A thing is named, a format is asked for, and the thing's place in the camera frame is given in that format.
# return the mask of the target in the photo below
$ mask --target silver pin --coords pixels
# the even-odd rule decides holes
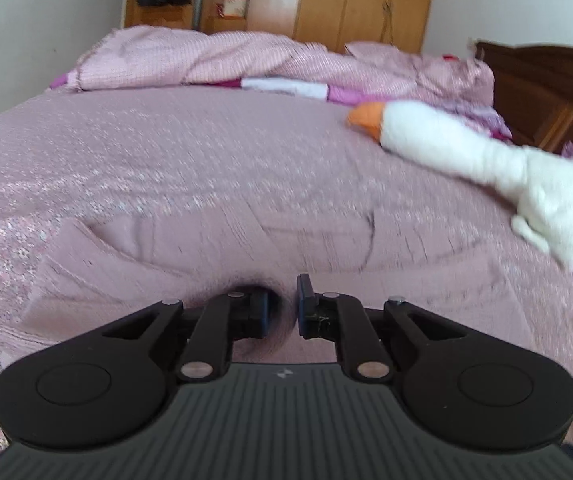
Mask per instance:
[[[213,367],[203,361],[191,361],[182,365],[180,372],[190,379],[204,379],[213,373]]]
[[[379,361],[367,361],[357,367],[357,373],[368,379],[381,379],[386,377],[391,369]]]

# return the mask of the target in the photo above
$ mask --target stuffed animal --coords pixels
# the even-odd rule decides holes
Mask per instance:
[[[419,101],[361,105],[348,122],[408,160],[494,188],[517,208],[513,231],[573,270],[573,162],[482,137]]]

